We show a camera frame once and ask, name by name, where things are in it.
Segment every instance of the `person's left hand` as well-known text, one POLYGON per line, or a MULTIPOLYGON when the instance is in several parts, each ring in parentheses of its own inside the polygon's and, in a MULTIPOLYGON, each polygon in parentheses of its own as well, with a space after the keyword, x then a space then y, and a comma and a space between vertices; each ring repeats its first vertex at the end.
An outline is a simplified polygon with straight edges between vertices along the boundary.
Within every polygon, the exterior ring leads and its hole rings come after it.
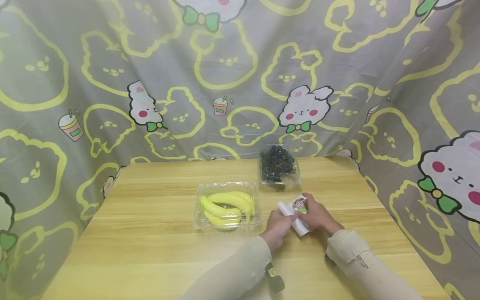
POLYGON ((290 231, 292 222, 297 219, 297 216, 284 216, 278 209, 272 210, 267 221, 267 228, 260 234, 260 237, 265 240, 270 252, 280 248, 283 244, 283 238, 290 231))

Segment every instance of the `patterned fabric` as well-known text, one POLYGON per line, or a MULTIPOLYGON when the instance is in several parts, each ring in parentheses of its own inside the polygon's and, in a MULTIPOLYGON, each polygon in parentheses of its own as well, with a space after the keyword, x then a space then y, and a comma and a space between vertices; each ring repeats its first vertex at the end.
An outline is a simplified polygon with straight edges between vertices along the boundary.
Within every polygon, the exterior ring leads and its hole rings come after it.
POLYGON ((477 298, 479 10, 0 0, 0 299, 41 296, 123 166, 271 142, 349 157, 447 293, 477 298))

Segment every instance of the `arm sleeve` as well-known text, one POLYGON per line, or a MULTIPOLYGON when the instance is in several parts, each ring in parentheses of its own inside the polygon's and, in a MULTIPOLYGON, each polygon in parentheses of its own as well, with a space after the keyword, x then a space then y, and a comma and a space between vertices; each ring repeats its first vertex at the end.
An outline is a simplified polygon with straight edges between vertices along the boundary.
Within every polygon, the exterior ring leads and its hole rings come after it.
POLYGON ((328 239, 328 257, 350 278, 358 280, 373 300, 421 300, 422 297, 373 254, 353 230, 337 231, 328 239))
POLYGON ((262 279, 265 266, 271 260, 270 249, 264 239, 254 237, 197 279, 181 299, 238 299, 262 279))

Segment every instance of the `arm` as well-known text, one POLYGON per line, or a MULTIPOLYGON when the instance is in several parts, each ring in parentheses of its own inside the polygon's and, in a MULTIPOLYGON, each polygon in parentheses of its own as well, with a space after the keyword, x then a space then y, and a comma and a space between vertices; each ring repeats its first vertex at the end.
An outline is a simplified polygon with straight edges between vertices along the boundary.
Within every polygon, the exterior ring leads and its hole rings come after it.
POLYGON ((182 300, 234 300, 253 288, 264 276, 272 260, 271 252, 283 244, 296 216, 273 210, 267 228, 243 244, 232 256, 208 270, 181 297, 182 300))
POLYGON ((267 243, 254 237, 197 279, 181 299, 238 299, 262 279, 271 260, 267 243))
POLYGON ((353 230, 328 239, 327 255, 350 278, 358 280, 373 300, 421 300, 422 297, 373 254, 353 230))
POLYGON ((308 213, 298 214, 311 229, 323 228, 328 239, 327 255, 350 278, 360 281, 373 300, 421 300, 422 297, 400 276, 373 254, 355 231, 335 221, 312 195, 307 197, 308 213))

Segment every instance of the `banana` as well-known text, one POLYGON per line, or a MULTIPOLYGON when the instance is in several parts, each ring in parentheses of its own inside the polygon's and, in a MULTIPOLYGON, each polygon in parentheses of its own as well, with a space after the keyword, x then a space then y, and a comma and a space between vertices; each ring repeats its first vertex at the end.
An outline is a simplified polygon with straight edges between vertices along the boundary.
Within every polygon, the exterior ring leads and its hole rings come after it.
POLYGON ((255 202, 253 202, 253 199, 250 197, 250 195, 248 195, 247 193, 238 192, 238 191, 231 191, 229 193, 234 194, 234 195, 238 195, 238 196, 244 198, 245 200, 247 200, 248 203, 250 203, 250 207, 252 208, 252 216, 255 214, 255 202))
POLYGON ((227 218, 227 219, 221 219, 216 216, 213 216, 209 214, 206 210, 204 210, 204 214, 208 219, 208 222, 212 224, 215 227, 218 227, 220 229, 225 229, 229 230, 231 228, 229 227, 235 227, 236 225, 240 224, 241 221, 241 216, 237 218, 227 218))
POLYGON ((200 204, 204 212, 217 218, 235 219, 241 217, 241 211, 238 208, 223 208, 208 200, 206 196, 200 197, 200 204))
POLYGON ((208 197, 208 200, 215 204, 225 203, 236 208, 239 208, 243 214, 245 214, 246 223, 250 223, 250 216, 252 215, 252 207, 250 206, 250 202, 244 199, 241 196, 221 192, 217 194, 212 194, 208 197))

